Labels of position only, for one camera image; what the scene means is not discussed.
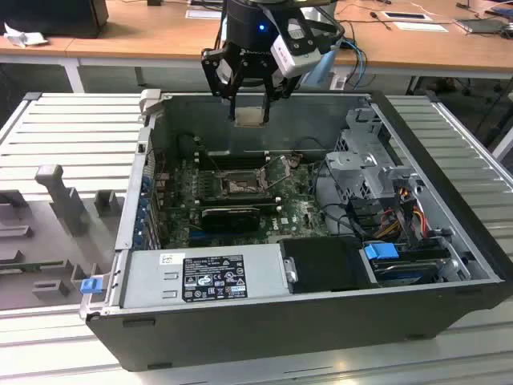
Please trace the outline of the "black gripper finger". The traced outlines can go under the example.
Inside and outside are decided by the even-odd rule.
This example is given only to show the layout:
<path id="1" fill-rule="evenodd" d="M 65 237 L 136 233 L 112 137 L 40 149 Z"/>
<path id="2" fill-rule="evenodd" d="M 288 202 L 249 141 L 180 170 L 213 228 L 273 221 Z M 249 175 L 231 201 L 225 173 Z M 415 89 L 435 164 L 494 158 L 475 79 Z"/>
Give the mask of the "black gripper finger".
<path id="1" fill-rule="evenodd" d="M 265 95 L 263 99 L 263 122 L 268 123 L 271 103 L 280 99 L 288 99 L 296 89 L 301 75 L 291 79 L 284 78 L 277 87 L 273 86 L 273 78 L 267 76 L 264 78 Z"/>
<path id="2" fill-rule="evenodd" d="M 212 95 L 229 101 L 228 119 L 234 121 L 236 113 L 236 84 L 232 80 L 224 84 L 217 73 L 221 62 L 226 59 L 226 52 L 226 48 L 202 50 L 201 66 Z"/>

